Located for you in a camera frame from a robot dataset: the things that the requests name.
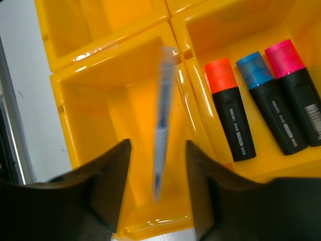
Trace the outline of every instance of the barcode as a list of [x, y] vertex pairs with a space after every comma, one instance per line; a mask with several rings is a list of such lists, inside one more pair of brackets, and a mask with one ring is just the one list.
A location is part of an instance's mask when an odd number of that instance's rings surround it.
[[318, 134], [318, 139], [321, 140], [321, 113], [319, 109], [316, 104], [311, 104], [304, 109], [313, 125], [314, 131]]

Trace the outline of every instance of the pen cap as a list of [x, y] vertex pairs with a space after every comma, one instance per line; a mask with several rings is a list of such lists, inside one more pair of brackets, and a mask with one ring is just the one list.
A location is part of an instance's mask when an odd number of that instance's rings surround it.
[[259, 52], [240, 59], [236, 65], [249, 89], [274, 79]]
[[205, 65], [211, 93], [237, 87], [229, 59], [219, 59]]
[[269, 47], [265, 54], [277, 79], [305, 67], [291, 39]]

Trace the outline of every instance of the blue highlighter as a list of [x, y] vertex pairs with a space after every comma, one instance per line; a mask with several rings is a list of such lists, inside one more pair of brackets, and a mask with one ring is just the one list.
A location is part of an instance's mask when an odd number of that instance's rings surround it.
[[236, 65], [283, 154], [291, 155], [307, 148], [307, 141], [261, 54], [250, 54]]

